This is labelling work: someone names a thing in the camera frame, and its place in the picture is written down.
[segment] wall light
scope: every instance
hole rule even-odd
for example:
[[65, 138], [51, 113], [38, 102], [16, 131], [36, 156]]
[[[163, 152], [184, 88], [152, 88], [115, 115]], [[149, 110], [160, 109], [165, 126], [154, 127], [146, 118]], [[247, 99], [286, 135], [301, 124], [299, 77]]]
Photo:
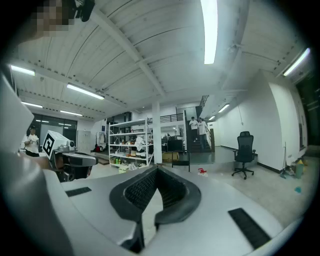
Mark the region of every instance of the wall light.
[[68, 112], [68, 111], [63, 111], [63, 110], [60, 110], [61, 113], [66, 113], [66, 114], [70, 114], [70, 115], [76, 115], [76, 116], [80, 116], [82, 117], [82, 114], [77, 114], [77, 113], [71, 113], [71, 112]]
[[204, 64], [215, 62], [218, 40], [217, 0], [201, 0], [204, 23]]
[[18, 71], [18, 72], [21, 72], [21, 73], [24, 73], [24, 74], [27, 74], [27, 75], [30, 75], [30, 76], [35, 76], [35, 72], [32, 71], [32, 70], [29, 70], [29, 69], [25, 69], [25, 68], [22, 68], [22, 67], [18, 67], [18, 66], [13, 66], [13, 65], [10, 65], [11, 66], [11, 69], [13, 71]]
[[32, 106], [32, 107], [42, 108], [41, 105], [37, 105], [37, 104], [31, 104], [31, 103], [23, 102], [23, 101], [21, 101], [21, 103], [22, 103], [22, 104], [25, 104], [25, 105], [28, 105], [28, 106]]
[[302, 53], [302, 55], [292, 64], [291, 67], [289, 67], [289, 69], [287, 69], [286, 72], [284, 72], [284, 76], [286, 77], [287, 75], [289, 75], [293, 70], [295, 70], [295, 68], [297, 66], [299, 66], [299, 64], [309, 55], [310, 53], [310, 48], [307, 48], [304, 53]]
[[225, 104], [223, 108], [221, 108], [218, 113], [221, 113], [222, 111], [224, 111], [227, 107], [229, 107], [230, 104]]
[[93, 92], [90, 92], [90, 91], [81, 89], [81, 88], [76, 87], [76, 86], [74, 86], [74, 85], [72, 85], [72, 84], [69, 84], [69, 83], [67, 84], [66, 87], [69, 88], [69, 89], [75, 90], [75, 91], [77, 91], [77, 92], [80, 92], [80, 93], [83, 93], [83, 94], [86, 94], [86, 95], [95, 97], [95, 98], [97, 98], [97, 99], [99, 99], [99, 100], [103, 100], [103, 99], [105, 98], [105, 97], [103, 97], [103, 96], [100, 96], [100, 95], [95, 94], [95, 93], [93, 93]]

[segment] storage box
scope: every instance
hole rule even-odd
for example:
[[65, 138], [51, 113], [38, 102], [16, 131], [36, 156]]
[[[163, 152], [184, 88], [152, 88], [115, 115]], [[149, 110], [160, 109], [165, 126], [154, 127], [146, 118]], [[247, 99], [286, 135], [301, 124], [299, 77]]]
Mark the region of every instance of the storage box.
[[164, 162], [172, 162], [179, 160], [179, 153], [178, 152], [164, 152], [162, 153], [162, 161]]

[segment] trash bin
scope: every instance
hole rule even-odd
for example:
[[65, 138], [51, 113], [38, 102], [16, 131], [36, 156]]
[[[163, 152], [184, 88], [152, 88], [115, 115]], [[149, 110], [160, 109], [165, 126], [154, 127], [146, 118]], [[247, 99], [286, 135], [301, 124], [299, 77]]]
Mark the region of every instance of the trash bin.
[[303, 163], [297, 163], [295, 166], [295, 177], [301, 179], [301, 175], [304, 171], [305, 165]]

